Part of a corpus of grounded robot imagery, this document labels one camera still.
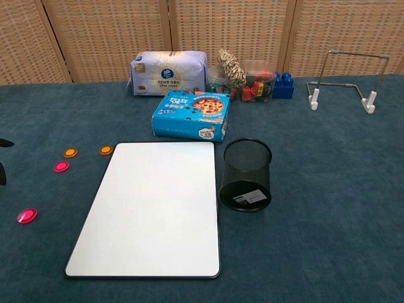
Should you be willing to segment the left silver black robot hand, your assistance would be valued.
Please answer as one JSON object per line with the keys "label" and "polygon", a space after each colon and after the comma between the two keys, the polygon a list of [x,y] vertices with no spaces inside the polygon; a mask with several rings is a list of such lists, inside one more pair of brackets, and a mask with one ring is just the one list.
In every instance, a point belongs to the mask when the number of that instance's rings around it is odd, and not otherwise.
{"label": "left silver black robot hand", "polygon": [[[0,147],[9,148],[15,144],[12,141],[0,138]],[[6,173],[3,164],[0,162],[0,186],[5,186],[7,183]]]}

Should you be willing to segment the white rectangular board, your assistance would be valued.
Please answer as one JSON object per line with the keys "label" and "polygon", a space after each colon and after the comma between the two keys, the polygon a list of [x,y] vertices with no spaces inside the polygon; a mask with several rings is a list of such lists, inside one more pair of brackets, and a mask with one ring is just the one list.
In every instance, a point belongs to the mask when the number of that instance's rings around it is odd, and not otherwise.
{"label": "white rectangular board", "polygon": [[213,143],[119,143],[66,276],[215,278],[219,273]]}

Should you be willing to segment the woven folding screen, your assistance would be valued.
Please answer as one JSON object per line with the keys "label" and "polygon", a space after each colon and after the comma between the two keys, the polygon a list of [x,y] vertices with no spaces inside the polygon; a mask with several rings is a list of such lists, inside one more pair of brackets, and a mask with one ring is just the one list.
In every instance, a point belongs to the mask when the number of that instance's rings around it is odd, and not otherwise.
{"label": "woven folding screen", "polygon": [[0,0],[0,85],[125,80],[141,51],[220,49],[302,77],[404,74],[404,0]]}

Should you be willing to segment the white blue snack bag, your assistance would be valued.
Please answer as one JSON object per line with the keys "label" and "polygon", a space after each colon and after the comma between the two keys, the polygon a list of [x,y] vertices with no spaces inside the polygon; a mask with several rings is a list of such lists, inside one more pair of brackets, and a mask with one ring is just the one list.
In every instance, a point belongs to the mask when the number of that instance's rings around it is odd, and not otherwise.
{"label": "white blue snack bag", "polygon": [[171,90],[199,91],[206,88],[208,59],[205,52],[144,51],[130,64],[134,95],[166,95]]}

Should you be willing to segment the blue cookie box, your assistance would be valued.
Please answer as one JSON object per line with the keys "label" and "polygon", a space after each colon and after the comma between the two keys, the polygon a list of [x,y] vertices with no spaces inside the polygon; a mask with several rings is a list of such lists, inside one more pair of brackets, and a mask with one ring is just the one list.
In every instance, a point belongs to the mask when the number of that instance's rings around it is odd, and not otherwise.
{"label": "blue cookie box", "polygon": [[222,142],[229,106],[228,94],[171,90],[152,115],[153,134]]}

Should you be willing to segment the clear round jar of clips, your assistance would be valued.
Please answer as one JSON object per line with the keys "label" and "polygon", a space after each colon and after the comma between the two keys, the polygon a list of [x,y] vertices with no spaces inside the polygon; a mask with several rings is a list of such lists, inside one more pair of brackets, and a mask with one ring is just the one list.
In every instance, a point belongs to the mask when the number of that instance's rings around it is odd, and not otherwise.
{"label": "clear round jar of clips", "polygon": [[208,68],[206,87],[208,92],[229,95],[230,100],[233,100],[237,95],[237,89],[230,84],[220,65]]}

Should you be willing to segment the black mesh pen holder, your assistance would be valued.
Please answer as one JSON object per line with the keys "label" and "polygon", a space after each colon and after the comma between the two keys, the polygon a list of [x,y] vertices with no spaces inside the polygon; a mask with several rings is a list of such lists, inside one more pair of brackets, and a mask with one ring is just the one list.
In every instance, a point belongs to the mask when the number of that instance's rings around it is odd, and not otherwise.
{"label": "black mesh pen holder", "polygon": [[254,212],[271,203],[269,146],[256,138],[239,138],[223,152],[222,181],[218,197],[229,208]]}

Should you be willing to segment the clear box of red pieces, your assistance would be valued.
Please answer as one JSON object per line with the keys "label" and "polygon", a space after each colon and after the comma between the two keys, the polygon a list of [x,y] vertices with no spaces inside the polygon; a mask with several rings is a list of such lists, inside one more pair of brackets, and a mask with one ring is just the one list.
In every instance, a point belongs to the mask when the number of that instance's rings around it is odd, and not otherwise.
{"label": "clear box of red pieces", "polygon": [[246,83],[241,89],[241,101],[269,102],[276,80],[271,64],[264,60],[245,60],[242,67]]}

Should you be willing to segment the blue building block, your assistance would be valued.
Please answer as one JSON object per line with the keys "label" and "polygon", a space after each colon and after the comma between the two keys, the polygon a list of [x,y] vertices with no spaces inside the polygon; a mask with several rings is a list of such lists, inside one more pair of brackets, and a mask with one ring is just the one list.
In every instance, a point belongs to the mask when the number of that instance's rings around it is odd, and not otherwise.
{"label": "blue building block", "polygon": [[272,98],[292,99],[294,94],[294,79],[289,72],[280,74],[276,72],[276,79],[273,88]]}

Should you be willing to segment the blue felt table cover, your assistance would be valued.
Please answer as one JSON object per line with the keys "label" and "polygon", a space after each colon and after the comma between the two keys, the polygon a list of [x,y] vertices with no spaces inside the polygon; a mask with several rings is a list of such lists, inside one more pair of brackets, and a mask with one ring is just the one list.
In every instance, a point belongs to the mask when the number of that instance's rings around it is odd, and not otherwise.
{"label": "blue felt table cover", "polygon": [[[263,211],[219,207],[213,280],[73,280],[64,267],[109,159],[103,145],[152,141],[160,98],[125,82],[0,86],[0,303],[404,303],[404,75],[383,78],[371,115],[352,88],[306,79],[290,100],[229,110],[226,142],[272,150]],[[77,156],[65,158],[68,148]],[[55,172],[68,161],[70,167]],[[36,208],[28,224],[16,218]]]}

